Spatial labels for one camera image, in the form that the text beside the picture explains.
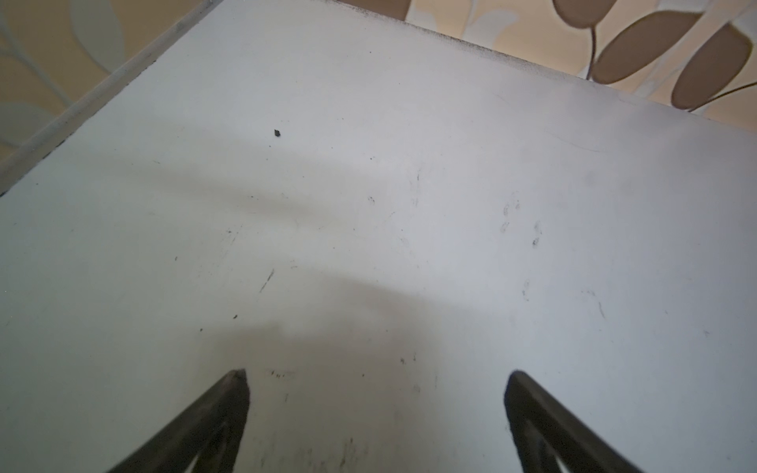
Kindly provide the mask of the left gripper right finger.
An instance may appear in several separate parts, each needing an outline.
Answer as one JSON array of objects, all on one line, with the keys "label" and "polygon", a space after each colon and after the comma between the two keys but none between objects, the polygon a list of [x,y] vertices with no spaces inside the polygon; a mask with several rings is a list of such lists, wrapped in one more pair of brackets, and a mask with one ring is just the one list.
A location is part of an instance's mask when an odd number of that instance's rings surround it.
[{"label": "left gripper right finger", "polygon": [[526,372],[510,374],[504,406],[524,472],[641,472]]}]

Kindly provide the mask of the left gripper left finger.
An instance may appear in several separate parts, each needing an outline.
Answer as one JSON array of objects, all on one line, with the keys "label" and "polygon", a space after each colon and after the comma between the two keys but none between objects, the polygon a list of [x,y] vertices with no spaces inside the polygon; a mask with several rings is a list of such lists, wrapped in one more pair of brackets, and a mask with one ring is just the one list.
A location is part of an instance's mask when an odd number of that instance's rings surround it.
[{"label": "left gripper left finger", "polygon": [[232,472],[250,411],[244,369],[227,372],[114,472]]}]

